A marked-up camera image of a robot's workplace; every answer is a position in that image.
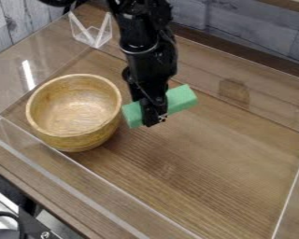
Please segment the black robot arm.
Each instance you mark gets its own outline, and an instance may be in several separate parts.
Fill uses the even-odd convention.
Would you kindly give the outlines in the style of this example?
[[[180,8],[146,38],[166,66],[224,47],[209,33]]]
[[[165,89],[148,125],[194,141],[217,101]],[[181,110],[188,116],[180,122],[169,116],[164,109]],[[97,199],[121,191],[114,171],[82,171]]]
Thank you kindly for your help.
[[[150,127],[166,118],[168,80],[177,72],[177,46],[169,28],[166,0],[105,0],[118,25],[126,66],[121,77],[140,104],[140,122]]]

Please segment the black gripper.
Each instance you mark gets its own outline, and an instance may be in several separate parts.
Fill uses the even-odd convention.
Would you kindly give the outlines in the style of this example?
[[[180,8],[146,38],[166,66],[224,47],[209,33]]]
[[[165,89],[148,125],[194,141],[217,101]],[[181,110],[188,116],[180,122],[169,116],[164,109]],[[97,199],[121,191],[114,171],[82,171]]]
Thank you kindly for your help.
[[[168,80],[177,72],[177,45],[172,31],[161,30],[157,44],[146,52],[133,52],[125,57],[121,77],[132,101],[140,101],[141,123],[152,127],[166,119]]]

